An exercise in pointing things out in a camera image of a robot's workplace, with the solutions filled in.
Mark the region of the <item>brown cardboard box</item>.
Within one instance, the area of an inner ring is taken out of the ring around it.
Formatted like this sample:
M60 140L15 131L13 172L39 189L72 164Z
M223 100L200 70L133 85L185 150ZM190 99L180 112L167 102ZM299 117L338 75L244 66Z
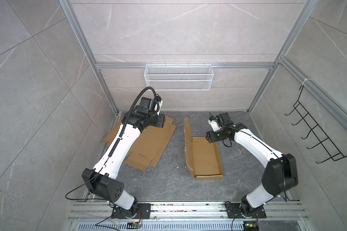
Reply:
M189 119L184 119L186 165L196 181L222 180L224 172L217 143L192 136Z

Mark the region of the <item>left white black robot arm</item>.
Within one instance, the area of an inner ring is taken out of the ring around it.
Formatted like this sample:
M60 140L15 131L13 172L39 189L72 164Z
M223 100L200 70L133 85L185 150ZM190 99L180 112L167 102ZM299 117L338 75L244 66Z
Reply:
M124 115L119 130L106 153L92 169L86 168L82 178L89 192L125 209L134 210L136 198L124 190L124 184L116 180L128 151L149 126L162 128L165 115L160 114L162 99L142 97L132 112Z

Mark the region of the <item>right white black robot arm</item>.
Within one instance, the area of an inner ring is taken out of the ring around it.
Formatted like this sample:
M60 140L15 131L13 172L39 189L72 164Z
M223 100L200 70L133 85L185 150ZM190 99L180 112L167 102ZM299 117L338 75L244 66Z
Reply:
M261 184L243 197L240 209L246 215L255 211L279 194L298 185L296 158L283 154L256 137L244 124L234 123L228 113L210 115L212 130L206 133L209 143L229 140L246 148L263 165Z

